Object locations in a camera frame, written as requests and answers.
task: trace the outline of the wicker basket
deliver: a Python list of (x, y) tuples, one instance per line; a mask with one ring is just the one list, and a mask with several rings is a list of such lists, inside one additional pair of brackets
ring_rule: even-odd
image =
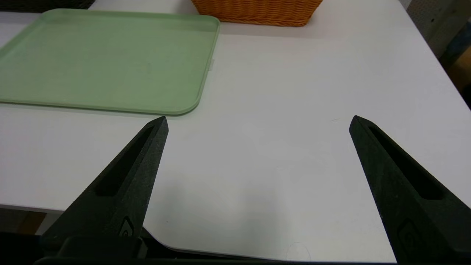
[(322, 0), (191, 0), (201, 15), (220, 21), (301, 27)]
[(0, 0), (0, 11), (42, 13), (55, 8), (88, 9), (95, 0)]

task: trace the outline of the dark basket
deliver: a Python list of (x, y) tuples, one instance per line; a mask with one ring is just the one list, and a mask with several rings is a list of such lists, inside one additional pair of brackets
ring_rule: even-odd
[(95, 0), (0, 0), (0, 11), (42, 13), (56, 8), (88, 9)]

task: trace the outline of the green tray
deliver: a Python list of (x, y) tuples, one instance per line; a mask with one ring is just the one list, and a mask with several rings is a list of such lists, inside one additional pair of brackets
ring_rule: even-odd
[(0, 50), (0, 101), (183, 114), (218, 33), (210, 16), (51, 10)]

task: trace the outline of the table surface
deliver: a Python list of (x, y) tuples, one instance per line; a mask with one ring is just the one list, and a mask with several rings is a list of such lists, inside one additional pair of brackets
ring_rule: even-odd
[[(195, 13), (187, 0), (92, 9)], [(36, 17), (0, 13), (0, 45)], [(349, 135), (354, 115), (471, 205), (471, 112), (399, 1), (326, 0), (302, 28), (222, 23), (213, 58), (199, 106), (168, 117), (144, 223), (161, 243), (394, 262)], [(1, 104), (0, 205), (66, 209), (153, 118)]]

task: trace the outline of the orange basket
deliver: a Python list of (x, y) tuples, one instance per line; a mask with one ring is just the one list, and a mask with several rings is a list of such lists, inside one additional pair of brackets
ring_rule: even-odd
[(220, 21), (302, 27), (322, 0), (191, 0), (201, 15)]

